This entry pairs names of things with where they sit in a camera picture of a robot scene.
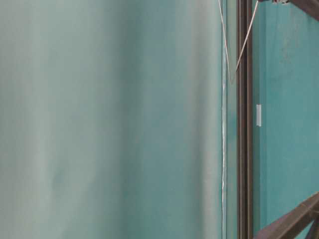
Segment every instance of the string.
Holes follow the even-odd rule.
[[[228,47],[227,47],[227,38],[226,38],[226,30],[225,30],[225,24],[224,24],[224,18],[223,18],[223,12],[221,9],[221,3],[220,0],[218,0],[219,3],[219,12],[220,12],[220,18],[221,18],[221,24],[223,27],[223,35],[224,35],[224,42],[225,42],[225,50],[226,50],[226,60],[227,60],[227,70],[228,70],[228,75],[230,77],[230,66],[229,66],[229,57],[228,57]]]
[[[243,56],[244,50],[245,50],[245,47],[246,47],[246,44],[247,44],[247,40],[248,40],[250,31],[251,31],[251,28],[252,28],[252,26],[253,26],[253,22],[254,22],[254,19],[255,19],[255,16],[256,16],[256,12],[257,12],[257,9],[258,9],[258,3],[259,3],[259,1],[256,1],[255,9],[254,9],[254,12],[253,12],[253,15],[252,15],[252,18],[251,18],[249,27],[248,27],[247,35],[246,35],[246,37],[245,37],[244,44],[243,44],[243,46],[242,46],[242,48],[241,48],[241,51],[240,51],[240,54],[239,54],[239,57],[238,57],[238,60],[237,60],[236,70],[235,70],[235,72],[234,72],[234,77],[231,77],[231,74],[230,74],[230,66],[229,66],[229,57],[228,57],[228,47],[227,47],[226,30],[225,30],[225,24],[224,24],[224,19],[223,19],[223,13],[222,13],[222,9],[221,9],[220,0],[218,0],[218,3],[219,3],[219,11],[220,11],[220,17],[221,17],[221,23],[222,23],[223,35],[224,35],[224,42],[225,42],[226,59],[227,59],[227,66],[228,66],[228,75],[229,75],[229,77],[230,77],[230,83],[233,84],[233,81],[234,81],[233,79],[235,78],[236,73],[237,73],[237,71],[238,71],[238,67],[239,67],[241,58],[242,58],[242,56]]]

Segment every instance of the metal frame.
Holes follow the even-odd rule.
[[[319,193],[260,230],[254,239],[292,239],[313,222],[306,239],[319,239]]]
[[[252,0],[237,0],[237,52],[252,17]],[[238,238],[253,237],[252,34],[237,72]]]

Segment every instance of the white label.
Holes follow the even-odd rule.
[[[261,105],[256,105],[256,125],[261,127]]]

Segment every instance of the dark metal bracket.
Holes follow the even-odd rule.
[[[307,14],[319,21],[319,0],[289,0],[289,2],[296,5],[301,10],[305,11]]]
[[[306,239],[319,239],[319,192],[260,230],[254,239],[292,239],[313,222]]]

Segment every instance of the teal curtain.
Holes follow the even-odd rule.
[[[218,2],[0,3],[0,238],[221,238]]]

